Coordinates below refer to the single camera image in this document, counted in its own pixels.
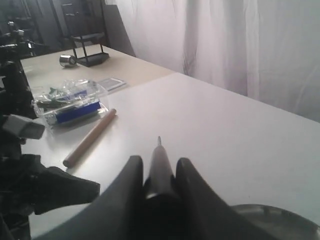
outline small metal container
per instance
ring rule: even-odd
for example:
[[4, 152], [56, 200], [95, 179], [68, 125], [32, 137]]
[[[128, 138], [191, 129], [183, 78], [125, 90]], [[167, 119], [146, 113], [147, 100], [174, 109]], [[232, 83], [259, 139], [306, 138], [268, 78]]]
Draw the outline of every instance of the small metal container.
[[59, 62], [64, 68], [73, 68], [77, 65], [77, 59], [71, 55], [61, 55]]

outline blue object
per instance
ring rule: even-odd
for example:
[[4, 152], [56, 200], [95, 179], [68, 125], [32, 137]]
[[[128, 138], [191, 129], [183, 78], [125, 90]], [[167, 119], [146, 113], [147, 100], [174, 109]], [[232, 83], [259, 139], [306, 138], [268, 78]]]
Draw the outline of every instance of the blue object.
[[59, 124], [69, 122], [71, 120], [80, 118], [84, 115], [91, 114], [100, 109], [100, 103], [95, 102], [87, 106], [78, 107], [76, 109], [71, 109], [66, 112], [62, 112], [56, 115], [56, 120]]

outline white table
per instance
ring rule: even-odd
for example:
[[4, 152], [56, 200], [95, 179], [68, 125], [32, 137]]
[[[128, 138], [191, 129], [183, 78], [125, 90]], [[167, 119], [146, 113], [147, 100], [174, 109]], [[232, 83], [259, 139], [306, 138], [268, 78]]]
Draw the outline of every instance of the white table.
[[[118, 117], [71, 174], [105, 190], [130, 155], [143, 158], [144, 178], [157, 136], [172, 168], [191, 159], [228, 204], [264, 204], [320, 224], [320, 124], [264, 103], [174, 73], [108, 97]], [[94, 123], [41, 140], [24, 153], [41, 154], [45, 166], [62, 160]], [[74, 216], [71, 206], [31, 216], [33, 236]]]
[[[101, 51], [100, 45], [87, 46], [86, 50], [88, 55]], [[75, 68], [60, 66], [59, 57], [62, 54], [73, 55], [72, 50], [28, 58], [21, 62], [31, 88], [58, 86], [64, 80], [90, 79], [100, 81], [110, 77], [124, 80], [129, 86], [136, 86], [173, 73], [167, 68], [105, 46], [103, 50], [109, 53], [110, 58], [104, 63], [92, 67], [79, 64]], [[76, 51], [78, 57], [83, 57], [82, 48], [78, 48]]]

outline white curtain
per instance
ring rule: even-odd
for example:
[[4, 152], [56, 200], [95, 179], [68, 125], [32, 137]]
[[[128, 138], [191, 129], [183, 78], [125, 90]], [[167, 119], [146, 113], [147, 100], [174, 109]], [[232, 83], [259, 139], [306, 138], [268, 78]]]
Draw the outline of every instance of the white curtain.
[[319, 0], [106, 0], [135, 55], [320, 122]]

